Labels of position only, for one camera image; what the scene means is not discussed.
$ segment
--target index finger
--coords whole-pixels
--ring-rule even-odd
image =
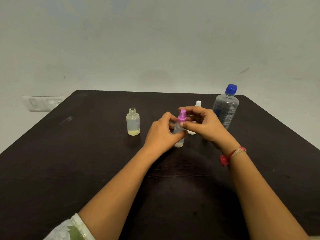
[[[179,110],[185,109],[187,115],[200,115],[205,112],[207,109],[199,106],[188,106],[188,107],[180,107]]]
[[[172,122],[177,122],[178,121],[178,118],[176,116],[174,116],[172,113],[170,112],[166,112],[163,116],[162,116],[162,119],[168,121],[169,123],[169,120],[172,121]]]

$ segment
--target person's left hand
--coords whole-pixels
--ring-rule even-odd
[[[162,118],[153,122],[146,136],[146,142],[143,148],[157,153],[160,157],[167,150],[172,148],[174,144],[183,139],[188,133],[186,130],[180,131],[177,134],[172,134],[170,129],[174,129],[174,124],[169,121],[177,122],[178,118],[173,116],[170,112],[166,112]]]

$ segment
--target floral print sleeve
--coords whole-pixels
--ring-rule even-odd
[[[54,228],[44,240],[95,240],[78,214]]]

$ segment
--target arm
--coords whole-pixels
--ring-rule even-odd
[[[119,238],[131,205],[150,166],[167,150],[185,137],[186,131],[170,133],[178,121],[169,112],[154,122],[142,149],[79,212],[96,240]]]
[[[195,106],[179,109],[186,109],[197,122],[184,122],[182,127],[213,142],[223,155],[240,146],[211,109]],[[235,155],[228,167],[251,239],[310,239],[245,152]]]

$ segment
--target person's right hand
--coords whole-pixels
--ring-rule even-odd
[[[185,109],[191,120],[183,122],[180,126],[184,129],[202,135],[206,140],[213,142],[222,153],[227,156],[240,145],[233,136],[223,127],[212,109],[206,109],[198,106],[181,107]]]

